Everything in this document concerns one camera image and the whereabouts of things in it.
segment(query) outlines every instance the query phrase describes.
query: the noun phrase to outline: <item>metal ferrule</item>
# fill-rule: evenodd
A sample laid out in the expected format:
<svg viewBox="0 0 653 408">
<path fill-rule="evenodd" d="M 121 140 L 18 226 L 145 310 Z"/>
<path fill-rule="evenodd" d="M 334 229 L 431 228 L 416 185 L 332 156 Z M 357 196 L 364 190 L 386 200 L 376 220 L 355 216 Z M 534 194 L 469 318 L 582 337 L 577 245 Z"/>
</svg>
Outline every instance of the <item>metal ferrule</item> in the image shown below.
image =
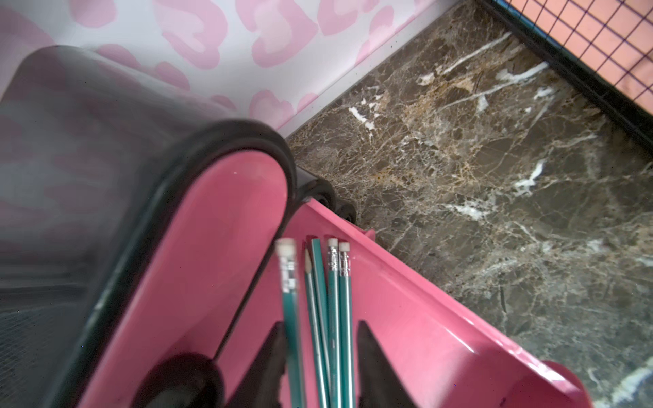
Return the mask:
<svg viewBox="0 0 653 408">
<path fill-rule="evenodd" d="M 279 258 L 279 271 L 281 272 L 281 291 L 290 293 L 296 288 L 295 271 L 297 262 L 292 258 Z"/>
<path fill-rule="evenodd" d="M 350 272 L 349 253 L 340 253 L 340 276 L 349 276 Z"/>
<path fill-rule="evenodd" d="M 328 269 L 337 272 L 340 269 L 338 265 L 338 248 L 328 247 Z"/>
</svg>

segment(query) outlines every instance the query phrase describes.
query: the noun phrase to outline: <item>pink leopard print wall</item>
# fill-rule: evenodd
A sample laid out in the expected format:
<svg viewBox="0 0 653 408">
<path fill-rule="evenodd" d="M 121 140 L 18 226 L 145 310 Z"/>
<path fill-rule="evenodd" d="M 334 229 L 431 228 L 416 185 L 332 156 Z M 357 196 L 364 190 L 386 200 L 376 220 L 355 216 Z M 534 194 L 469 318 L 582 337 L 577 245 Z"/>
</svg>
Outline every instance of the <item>pink leopard print wall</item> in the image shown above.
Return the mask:
<svg viewBox="0 0 653 408">
<path fill-rule="evenodd" d="M 279 128 L 435 1 L 5 1 L 0 93 L 25 56 L 66 44 Z"/>
</svg>

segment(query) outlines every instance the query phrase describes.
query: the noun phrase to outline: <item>pencil eraser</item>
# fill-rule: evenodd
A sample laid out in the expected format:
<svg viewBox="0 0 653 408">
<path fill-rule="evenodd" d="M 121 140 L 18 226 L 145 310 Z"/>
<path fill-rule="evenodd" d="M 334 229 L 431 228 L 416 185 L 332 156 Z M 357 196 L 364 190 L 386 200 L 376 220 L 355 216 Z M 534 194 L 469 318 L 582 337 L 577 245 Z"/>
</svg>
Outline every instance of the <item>pencil eraser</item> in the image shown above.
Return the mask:
<svg viewBox="0 0 653 408">
<path fill-rule="evenodd" d="M 295 240 L 292 238 L 279 238 L 274 245 L 278 257 L 292 258 L 297 254 Z"/>
</svg>

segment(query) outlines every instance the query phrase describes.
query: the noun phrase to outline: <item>pink rolling cart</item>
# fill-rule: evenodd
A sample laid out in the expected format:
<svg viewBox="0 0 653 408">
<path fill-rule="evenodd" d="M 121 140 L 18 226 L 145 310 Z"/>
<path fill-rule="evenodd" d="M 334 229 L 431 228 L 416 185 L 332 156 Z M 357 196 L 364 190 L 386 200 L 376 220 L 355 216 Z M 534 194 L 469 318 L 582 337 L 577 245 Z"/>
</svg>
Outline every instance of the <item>pink rolling cart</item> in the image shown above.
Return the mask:
<svg viewBox="0 0 653 408">
<path fill-rule="evenodd" d="M 357 375 L 357 395 L 399 386 L 425 408 L 591 406 L 563 366 L 534 358 L 352 224 L 353 207 L 297 168 L 272 129 L 215 120 L 214 109 L 75 48 L 24 61 L 0 104 L 29 152 L 11 163 L 27 176 L 0 190 L 0 209 L 21 220 L 0 232 L 13 248 L 4 270 L 21 265 L 2 289 L 19 294 L 0 311 L 0 352 L 15 373 L 0 374 L 14 390 L 0 393 L 3 406 L 288 407 L 280 236 L 351 243 L 354 321 L 380 347 L 357 366 L 396 375 Z M 26 184 L 34 193 L 17 194 Z M 316 407 L 303 296 L 300 325 Z M 268 405 L 252 398 L 263 394 Z"/>
</svg>

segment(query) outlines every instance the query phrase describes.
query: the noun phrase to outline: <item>sharpened pencil tip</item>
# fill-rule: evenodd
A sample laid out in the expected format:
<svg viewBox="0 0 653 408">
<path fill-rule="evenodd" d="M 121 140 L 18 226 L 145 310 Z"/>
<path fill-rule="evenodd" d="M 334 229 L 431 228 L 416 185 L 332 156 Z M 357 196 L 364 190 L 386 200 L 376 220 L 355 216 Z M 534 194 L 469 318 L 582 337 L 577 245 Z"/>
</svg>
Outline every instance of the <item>sharpened pencil tip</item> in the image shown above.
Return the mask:
<svg viewBox="0 0 653 408">
<path fill-rule="evenodd" d="M 304 250 L 304 271 L 307 274 L 311 273 L 313 265 L 311 264 L 311 254 L 308 253 L 308 248 Z"/>
</svg>

